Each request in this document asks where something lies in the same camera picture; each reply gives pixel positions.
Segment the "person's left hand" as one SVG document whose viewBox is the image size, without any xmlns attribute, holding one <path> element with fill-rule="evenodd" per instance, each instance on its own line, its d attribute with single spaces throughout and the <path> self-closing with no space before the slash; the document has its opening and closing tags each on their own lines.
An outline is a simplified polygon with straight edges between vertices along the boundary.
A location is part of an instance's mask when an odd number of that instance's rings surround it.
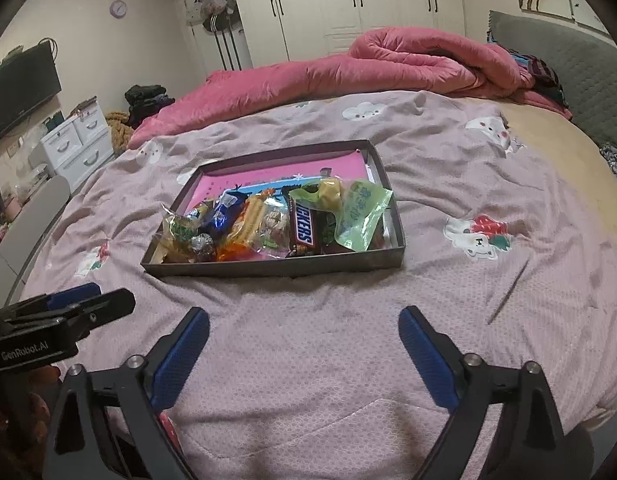
<svg viewBox="0 0 617 480">
<path fill-rule="evenodd" d="M 46 365 L 0 377 L 0 479 L 42 478 L 51 408 L 60 370 Z"/>
</svg>

